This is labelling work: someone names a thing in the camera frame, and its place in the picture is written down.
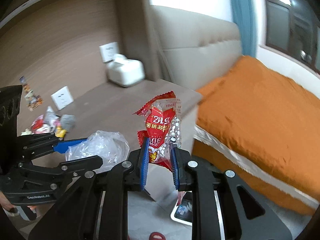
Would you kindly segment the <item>person's left hand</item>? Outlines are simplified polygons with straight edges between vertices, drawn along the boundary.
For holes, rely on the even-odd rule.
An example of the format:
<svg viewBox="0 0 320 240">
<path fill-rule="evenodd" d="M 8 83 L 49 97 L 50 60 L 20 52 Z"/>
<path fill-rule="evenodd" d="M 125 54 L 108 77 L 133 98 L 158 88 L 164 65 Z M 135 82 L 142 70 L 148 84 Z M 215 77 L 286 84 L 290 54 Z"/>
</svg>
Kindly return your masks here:
<svg viewBox="0 0 320 240">
<path fill-rule="evenodd" d="M 8 217 L 16 217 L 20 214 L 17 208 L 9 202 L 2 192 L 0 192 L 0 204 Z"/>
</svg>

